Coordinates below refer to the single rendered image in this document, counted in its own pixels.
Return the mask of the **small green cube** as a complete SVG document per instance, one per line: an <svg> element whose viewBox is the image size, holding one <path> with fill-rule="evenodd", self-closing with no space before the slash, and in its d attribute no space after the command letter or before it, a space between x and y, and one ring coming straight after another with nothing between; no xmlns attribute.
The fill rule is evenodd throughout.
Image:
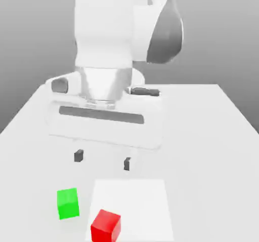
<svg viewBox="0 0 259 242"><path fill-rule="evenodd" d="M77 188L58 190L57 208L60 220L79 216Z"/></svg>

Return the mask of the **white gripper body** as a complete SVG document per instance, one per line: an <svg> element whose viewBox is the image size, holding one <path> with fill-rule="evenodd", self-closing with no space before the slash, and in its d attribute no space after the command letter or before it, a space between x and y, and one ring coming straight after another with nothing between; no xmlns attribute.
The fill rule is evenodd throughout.
<svg viewBox="0 0 259 242"><path fill-rule="evenodd" d="M123 96L114 110L90 109L75 96L51 96L47 102L49 134L129 147L156 149L162 144L161 97Z"/></svg>

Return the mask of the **small red cube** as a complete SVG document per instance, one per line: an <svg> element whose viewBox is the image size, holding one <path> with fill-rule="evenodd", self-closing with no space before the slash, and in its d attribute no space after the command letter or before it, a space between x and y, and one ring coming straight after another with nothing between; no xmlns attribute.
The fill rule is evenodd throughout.
<svg viewBox="0 0 259 242"><path fill-rule="evenodd" d="M121 232L121 216L101 209L91 224L92 242L116 242Z"/></svg>

